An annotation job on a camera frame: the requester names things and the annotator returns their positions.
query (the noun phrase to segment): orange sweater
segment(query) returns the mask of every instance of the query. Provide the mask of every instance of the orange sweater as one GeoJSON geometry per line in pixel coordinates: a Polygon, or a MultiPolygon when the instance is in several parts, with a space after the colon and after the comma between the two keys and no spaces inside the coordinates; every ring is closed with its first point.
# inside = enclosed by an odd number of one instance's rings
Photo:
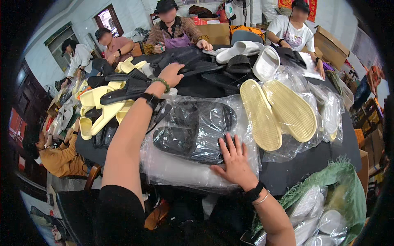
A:
{"type": "Polygon", "coordinates": [[[76,153],[76,134],[69,141],[69,147],[64,143],[57,149],[45,149],[40,151],[40,158],[44,167],[53,175],[63,177],[67,175],[86,176],[87,166],[84,158],[76,153]]]}

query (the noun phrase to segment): pink shirt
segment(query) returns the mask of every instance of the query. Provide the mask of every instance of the pink shirt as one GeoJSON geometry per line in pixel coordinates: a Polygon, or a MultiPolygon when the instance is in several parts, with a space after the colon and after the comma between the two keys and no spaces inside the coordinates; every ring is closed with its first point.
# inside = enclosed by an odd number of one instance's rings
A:
{"type": "MultiPolygon", "coordinates": [[[[128,42],[132,42],[132,40],[126,37],[115,37],[112,39],[110,45],[107,46],[107,49],[104,51],[105,59],[107,59],[110,55],[112,55],[115,51],[125,46],[128,42]]],[[[126,54],[122,54],[121,56],[115,59],[115,62],[124,61],[129,58],[131,55],[131,51],[126,54]]]]}

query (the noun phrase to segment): gray chair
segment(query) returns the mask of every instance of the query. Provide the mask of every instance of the gray chair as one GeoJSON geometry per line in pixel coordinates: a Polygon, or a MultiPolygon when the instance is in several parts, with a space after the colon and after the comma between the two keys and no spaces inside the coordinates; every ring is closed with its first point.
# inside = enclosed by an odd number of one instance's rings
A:
{"type": "Polygon", "coordinates": [[[237,30],[234,32],[231,38],[231,44],[233,45],[237,41],[252,41],[264,44],[262,37],[251,31],[245,30],[237,30]]]}

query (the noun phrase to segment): silver bangle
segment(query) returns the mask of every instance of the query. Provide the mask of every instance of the silver bangle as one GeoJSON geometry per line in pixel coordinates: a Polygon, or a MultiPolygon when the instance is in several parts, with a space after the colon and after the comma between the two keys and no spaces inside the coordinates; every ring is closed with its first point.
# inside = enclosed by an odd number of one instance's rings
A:
{"type": "Polygon", "coordinates": [[[264,202],[264,201],[265,201],[265,199],[267,199],[268,195],[269,195],[269,190],[267,190],[267,195],[264,197],[264,199],[263,199],[263,200],[261,200],[261,201],[259,201],[258,203],[255,203],[255,204],[253,204],[253,206],[256,206],[256,205],[258,205],[258,204],[260,204],[260,203],[264,202]]]}

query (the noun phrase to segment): green mesh bag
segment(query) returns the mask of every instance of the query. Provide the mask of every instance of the green mesh bag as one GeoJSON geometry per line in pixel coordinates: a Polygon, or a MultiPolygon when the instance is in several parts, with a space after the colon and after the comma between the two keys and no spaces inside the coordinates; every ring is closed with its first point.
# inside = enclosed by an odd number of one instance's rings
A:
{"type": "MultiPolygon", "coordinates": [[[[310,175],[303,183],[293,186],[281,198],[279,203],[283,209],[287,209],[311,187],[315,185],[322,187],[332,184],[345,185],[347,187],[343,196],[344,203],[341,206],[341,214],[346,219],[346,226],[348,228],[346,239],[341,243],[344,246],[348,245],[358,236],[364,227],[366,217],[364,189],[349,159],[341,157],[336,161],[329,162],[329,165],[325,169],[310,175]]],[[[252,228],[253,234],[262,229],[260,219],[257,215],[255,216],[252,228]]]]}

